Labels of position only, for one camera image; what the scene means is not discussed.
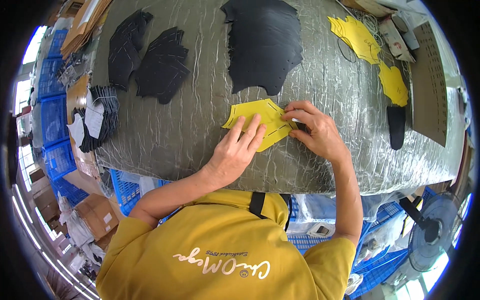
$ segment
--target electric fan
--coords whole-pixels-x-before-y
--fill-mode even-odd
[[[402,208],[415,221],[408,241],[408,259],[416,271],[429,271],[452,246],[462,223],[454,198],[449,192],[437,194],[423,203],[421,211],[408,198],[400,200]]]

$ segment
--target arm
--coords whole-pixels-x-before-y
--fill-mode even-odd
[[[290,136],[332,163],[336,188],[336,229],[333,238],[346,238],[357,246],[363,220],[360,192],[350,151],[338,134],[335,122],[309,101],[293,101],[285,108],[285,112],[282,116],[284,120],[297,118],[311,131],[308,134],[292,130]]]
[[[129,216],[156,228],[160,219],[181,205],[231,184],[240,177],[262,144],[266,125],[259,126],[260,119],[261,116],[256,114],[240,138],[245,117],[239,117],[215,147],[210,161],[200,171],[149,191],[138,201]]]

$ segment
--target black apron strap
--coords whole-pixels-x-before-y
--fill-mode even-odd
[[[288,225],[290,224],[290,218],[292,217],[292,197],[289,194],[280,194],[285,203],[289,206],[288,219],[285,224],[285,231],[287,231]],[[253,192],[252,199],[250,200],[249,210],[252,214],[256,215],[260,219],[267,219],[267,217],[262,215],[262,208],[264,207],[265,193],[264,192]]]
[[[267,217],[262,215],[262,208],[264,207],[265,193],[264,192],[253,192],[252,200],[250,200],[249,210],[252,214],[256,215],[260,219],[267,219]]]

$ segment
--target person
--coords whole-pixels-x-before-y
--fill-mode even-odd
[[[363,217],[351,155],[334,121],[309,101],[293,101],[285,112],[284,120],[311,130],[290,136],[332,164],[332,239],[302,256],[287,240],[288,207],[279,194],[260,197],[255,213],[252,192],[222,189],[250,164],[266,130],[256,114],[241,135],[239,117],[200,171],[148,192],[120,221],[96,279],[103,300],[343,298]]]

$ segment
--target smiley face logo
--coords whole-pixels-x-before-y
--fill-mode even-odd
[[[248,271],[247,270],[241,270],[240,271],[240,277],[245,278],[248,276]]]

